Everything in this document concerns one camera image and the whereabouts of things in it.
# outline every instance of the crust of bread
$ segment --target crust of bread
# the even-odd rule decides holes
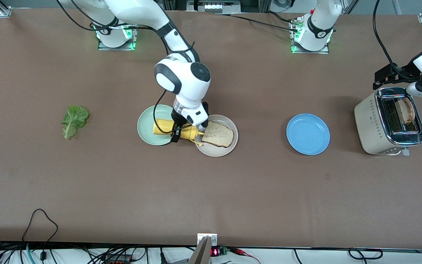
[[[216,144],[214,144],[214,143],[212,143],[212,142],[207,142],[206,140],[203,140],[203,138],[201,139],[201,142],[204,142],[204,143],[208,143],[208,144],[211,144],[211,145],[213,145],[213,146],[216,146],[216,147],[225,147],[225,148],[228,148],[228,147],[230,147],[231,145],[232,145],[232,142],[234,141],[234,137],[236,136],[235,134],[234,134],[234,131],[232,130],[232,129],[230,129],[230,128],[228,128],[227,126],[225,126],[228,130],[230,130],[231,132],[232,132],[232,140],[231,140],[231,143],[229,144],[229,146],[223,146],[223,145],[216,145]]]

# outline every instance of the blue plate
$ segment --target blue plate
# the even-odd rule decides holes
[[[322,153],[330,143],[330,131],[325,122],[312,114],[296,115],[286,127],[291,146],[306,155]]]

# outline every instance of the slice of bread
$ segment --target slice of bread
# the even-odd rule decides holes
[[[206,142],[216,147],[229,147],[234,140],[234,131],[225,125],[216,122],[208,122],[201,142]]]
[[[395,102],[395,108],[397,109],[400,122],[403,124],[410,124],[415,120],[415,109],[408,98],[405,97]]]

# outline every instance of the wire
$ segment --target wire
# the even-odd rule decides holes
[[[56,262],[55,256],[53,255],[52,249],[50,248],[50,254],[52,255],[52,259],[55,262],[55,264],[58,264],[58,262]]]
[[[351,254],[351,251],[352,250],[356,251],[360,255],[360,257],[353,256],[353,254]],[[380,255],[377,256],[377,257],[365,257],[359,249],[355,249],[353,247],[351,247],[350,249],[348,249],[348,254],[353,259],[363,260],[364,261],[364,264],[367,264],[367,260],[376,260],[376,259],[380,259],[381,257],[384,256],[384,252],[381,249],[374,249],[374,250],[370,250],[370,251],[380,252]]]
[[[142,256],[139,257],[139,259],[133,259],[133,253],[136,249],[137,249],[137,247],[134,248],[133,252],[131,252],[131,262],[140,261],[146,255],[146,248],[144,248],[144,253],[142,254]]]
[[[279,20],[282,20],[282,21],[284,21],[284,22],[288,22],[288,23],[290,23],[290,22],[291,22],[291,20],[294,20],[294,18],[293,18],[293,19],[285,19],[285,18],[282,18],[280,15],[278,15],[278,13],[273,12],[273,11],[266,11],[265,13],[269,13],[269,14],[272,14],[272,15],[276,15],[276,17],[278,17],[278,19],[279,19]]]
[[[29,249],[29,244],[28,243],[25,245],[25,251],[27,252],[27,255],[29,256],[30,262],[32,264],[35,264],[35,261],[34,261],[34,259],[32,257],[32,254],[30,253],[30,249]]]
[[[259,23],[259,24],[262,24],[262,25],[266,25],[266,26],[270,26],[270,27],[274,27],[274,28],[279,28],[279,29],[284,29],[284,30],[289,30],[289,31],[292,31],[292,32],[297,32],[297,29],[291,29],[291,28],[285,28],[285,27],[281,27],[281,26],[277,26],[277,25],[272,25],[272,24],[268,24],[268,23],[261,22],[261,21],[258,21],[258,20],[253,20],[251,18],[236,16],[236,15],[230,15],[230,17],[237,17],[237,18],[241,18],[241,19],[248,20],[248,21],[251,21],[251,22]]]
[[[258,264],[262,264],[256,257],[253,257],[252,255],[246,253],[247,257],[251,257],[252,259],[255,259],[256,261],[258,261]]]
[[[251,257],[252,259],[255,259],[256,261],[258,261],[258,264],[262,264],[259,259],[257,259],[256,257],[253,257],[252,255],[248,254],[247,252],[243,251],[242,249],[237,249],[235,247],[228,247],[228,249],[231,252],[238,254],[240,256]]]
[[[162,97],[164,97],[166,92],[167,92],[167,90],[164,90],[162,95],[159,97],[159,100],[157,100],[156,104],[154,105],[154,109],[152,110],[152,118],[154,119],[154,123],[156,124],[156,127],[159,129],[159,131],[161,131],[164,134],[170,134],[170,133],[173,133],[175,131],[182,130],[182,129],[187,128],[187,127],[191,127],[191,124],[190,124],[190,125],[186,125],[186,126],[183,126],[183,127],[176,128],[176,129],[172,129],[169,132],[165,132],[159,127],[159,124],[157,124],[157,120],[156,120],[156,107],[159,104],[160,100],[162,100]]]
[[[84,27],[84,26],[82,26],[82,25],[80,25],[78,22],[76,22],[76,20],[74,20],[68,13],[67,13],[67,11],[66,11],[66,9],[63,7],[63,5],[60,3],[60,1],[59,0],[55,0],[57,3],[58,3],[58,5],[62,8],[62,10],[63,10],[63,12],[65,13],[65,15],[69,18],[69,20],[71,20],[74,24],[76,24],[78,27],[80,27],[80,28],[82,28],[82,29],[84,29],[84,30],[88,30],[88,31],[99,31],[99,30],[103,30],[103,29],[107,29],[107,28],[105,28],[105,27],[99,27],[99,28],[97,28],[97,29],[92,29],[92,28],[86,28],[86,27]]]
[[[37,211],[42,211],[43,212],[43,214],[45,214],[45,217],[50,221],[50,222],[52,222],[52,224],[54,224],[55,225],[55,227],[56,227],[56,230],[55,230],[55,232],[47,239],[47,241],[45,242],[45,245],[50,241],[50,239],[52,239],[52,237],[54,237],[55,235],[56,235],[56,233],[58,232],[58,225],[50,218],[50,217],[48,217],[48,214],[47,214],[47,212],[45,212],[45,210],[43,210],[43,209],[41,209],[41,208],[38,208],[38,209],[35,209],[34,210],[34,212],[32,212],[32,216],[30,217],[30,221],[29,221],[29,225],[27,226],[27,228],[25,229],[25,231],[24,231],[24,234],[22,235],[22,242],[26,242],[25,241],[25,235],[27,234],[27,232],[29,231],[29,228],[30,228],[30,225],[32,224],[32,220],[34,219],[34,215],[35,215],[35,213],[37,212]]]
[[[410,77],[406,77],[404,76],[397,68],[397,65],[395,63],[393,63],[392,58],[390,57],[389,53],[387,52],[387,48],[385,48],[385,45],[382,43],[382,40],[380,40],[379,34],[377,33],[377,26],[375,24],[375,15],[377,14],[377,8],[379,6],[379,2],[380,0],[377,0],[375,2],[375,6],[374,6],[374,12],[372,13],[372,29],[374,30],[374,35],[375,38],[377,39],[377,42],[379,43],[380,47],[382,48],[382,50],[384,51],[385,56],[387,57],[388,62],[390,63],[392,69],[401,77],[406,78],[406,79],[412,79]]]
[[[145,249],[146,249],[146,263],[149,264],[149,253],[148,253],[149,252],[149,248],[146,247]]]
[[[25,235],[27,234],[27,232],[29,231],[29,228],[30,228],[30,225],[32,224],[32,220],[34,219],[34,216],[35,216],[35,213],[37,212],[37,211],[42,211],[43,212],[43,214],[45,214],[45,217],[50,221],[50,222],[52,222],[52,224],[54,224],[55,225],[55,227],[56,227],[56,229],[55,229],[55,232],[53,232],[53,234],[47,239],[47,241],[45,241],[45,243],[43,244],[43,246],[42,246],[42,252],[44,253],[44,255],[45,255],[45,258],[47,257],[47,255],[45,254],[45,246],[48,244],[48,242],[52,239],[52,237],[54,237],[55,235],[56,235],[56,233],[58,232],[58,225],[55,223],[55,221],[53,221],[49,216],[48,216],[48,214],[47,214],[47,212],[45,212],[45,210],[43,210],[43,209],[41,209],[41,208],[38,208],[38,209],[35,209],[34,210],[34,212],[32,212],[32,216],[30,217],[30,221],[29,221],[29,225],[27,226],[27,228],[25,229],[25,231],[24,231],[24,234],[22,235],[22,242],[25,242]]]
[[[294,249],[294,254],[296,255],[296,259],[299,262],[299,264],[302,264],[302,261],[300,261],[297,251],[295,249]]]
[[[87,252],[87,254],[89,254],[90,260],[93,262],[94,259],[92,258],[92,255],[90,254],[89,250],[87,249],[86,245],[84,245],[84,249]]]

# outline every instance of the plate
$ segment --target plate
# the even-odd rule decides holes
[[[170,135],[154,135],[152,129],[154,126],[154,117],[152,112],[154,106],[146,109],[138,119],[138,134],[144,142],[154,146],[162,146],[170,143]],[[156,107],[156,119],[172,120],[172,107],[168,105],[159,104]]]
[[[226,127],[232,129],[234,131],[234,140],[232,141],[232,144],[229,147],[216,147],[215,145],[209,144],[209,143],[202,143],[203,145],[200,146],[199,144],[196,144],[198,149],[203,152],[204,154],[210,156],[210,157],[222,157],[227,154],[229,154],[237,145],[237,140],[239,139],[239,133],[237,131],[236,124],[232,122],[231,119],[223,116],[223,115],[210,115],[208,117],[209,121],[214,121],[218,124],[225,125]],[[195,141],[198,143],[201,143],[201,138],[203,135],[198,135],[195,138]]]
[[[286,127],[286,137],[291,146],[306,155],[322,153],[330,143],[330,131],[325,122],[312,114],[300,114]]]

